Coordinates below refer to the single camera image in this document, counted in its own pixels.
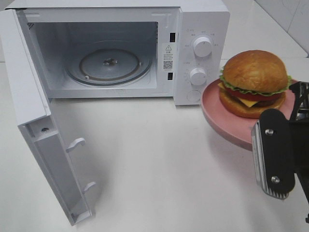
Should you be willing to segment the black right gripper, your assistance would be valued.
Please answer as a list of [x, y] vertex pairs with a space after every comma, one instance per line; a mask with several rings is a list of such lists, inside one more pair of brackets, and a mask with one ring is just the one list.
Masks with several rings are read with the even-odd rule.
[[295, 96], [289, 121], [281, 111], [267, 109], [251, 130], [256, 182], [277, 199], [293, 190], [294, 172], [309, 177], [309, 84], [296, 82], [289, 89]]

